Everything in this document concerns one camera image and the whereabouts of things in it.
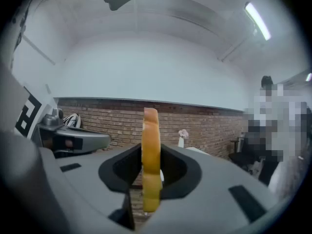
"person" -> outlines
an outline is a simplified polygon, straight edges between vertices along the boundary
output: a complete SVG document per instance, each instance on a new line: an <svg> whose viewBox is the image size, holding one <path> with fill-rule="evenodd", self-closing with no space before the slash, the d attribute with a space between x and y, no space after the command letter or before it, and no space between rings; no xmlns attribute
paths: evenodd
<svg viewBox="0 0 312 234"><path fill-rule="evenodd" d="M274 84L270 76L261 80L260 96L253 117L258 122L263 167L259 180L278 198L295 194L311 159L311 114L296 90Z"/></svg>

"black slot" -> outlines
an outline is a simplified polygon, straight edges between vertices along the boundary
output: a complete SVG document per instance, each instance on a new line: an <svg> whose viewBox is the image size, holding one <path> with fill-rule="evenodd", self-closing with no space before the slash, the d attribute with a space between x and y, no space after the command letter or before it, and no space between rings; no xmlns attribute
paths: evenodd
<svg viewBox="0 0 312 234"><path fill-rule="evenodd" d="M122 208L113 211L109 218L130 230L134 230L135 224L129 188L141 171L141 166L141 144L138 144L106 160L98 169L100 179L111 191L125 194Z"/></svg>
<svg viewBox="0 0 312 234"><path fill-rule="evenodd" d="M111 191L127 194L141 166L141 144L138 144L103 162L98 175Z"/></svg>
<svg viewBox="0 0 312 234"><path fill-rule="evenodd" d="M64 173L64 172L67 172L67 171L70 171L79 167L81 167L81 165L79 165L78 163L73 163L73 164L69 164L66 166L61 166L60 169Z"/></svg>
<svg viewBox="0 0 312 234"><path fill-rule="evenodd" d="M201 168L194 159L163 144L160 168L164 175L160 199L183 198L194 190L201 180Z"/></svg>
<svg viewBox="0 0 312 234"><path fill-rule="evenodd" d="M262 205L260 205L244 186L233 186L229 188L229 191L251 223L266 213Z"/></svg>

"fluorescent light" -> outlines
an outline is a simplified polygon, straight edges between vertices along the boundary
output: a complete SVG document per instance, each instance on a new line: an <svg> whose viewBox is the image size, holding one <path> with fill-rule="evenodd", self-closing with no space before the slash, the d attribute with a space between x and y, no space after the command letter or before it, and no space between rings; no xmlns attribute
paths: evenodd
<svg viewBox="0 0 312 234"><path fill-rule="evenodd" d="M251 15L251 17L253 18L255 23L258 25L259 29L261 30L261 32L264 36L264 39L269 40L271 38L271 34L270 34L267 26L265 25L264 21L262 20L261 16L259 15L257 10L255 9L255 7L249 2L245 9Z"/></svg>
<svg viewBox="0 0 312 234"><path fill-rule="evenodd" d="M311 78L312 78L312 73L309 73L308 76L307 76L307 78L306 78L306 81L310 81Z"/></svg>

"flower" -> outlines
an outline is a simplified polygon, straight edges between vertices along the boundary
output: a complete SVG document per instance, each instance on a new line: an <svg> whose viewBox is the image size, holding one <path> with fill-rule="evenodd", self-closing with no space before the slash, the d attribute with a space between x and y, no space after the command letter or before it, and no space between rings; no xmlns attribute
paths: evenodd
<svg viewBox="0 0 312 234"><path fill-rule="evenodd" d="M182 129L179 131L179 135L182 138L187 138L189 136L189 133L185 129Z"/></svg>

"white vase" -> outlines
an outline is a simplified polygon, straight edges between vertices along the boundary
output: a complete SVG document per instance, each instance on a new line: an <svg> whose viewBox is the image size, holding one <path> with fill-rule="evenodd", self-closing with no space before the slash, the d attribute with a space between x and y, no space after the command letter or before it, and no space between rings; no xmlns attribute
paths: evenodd
<svg viewBox="0 0 312 234"><path fill-rule="evenodd" d="M184 138L180 137L178 147L184 147Z"/></svg>

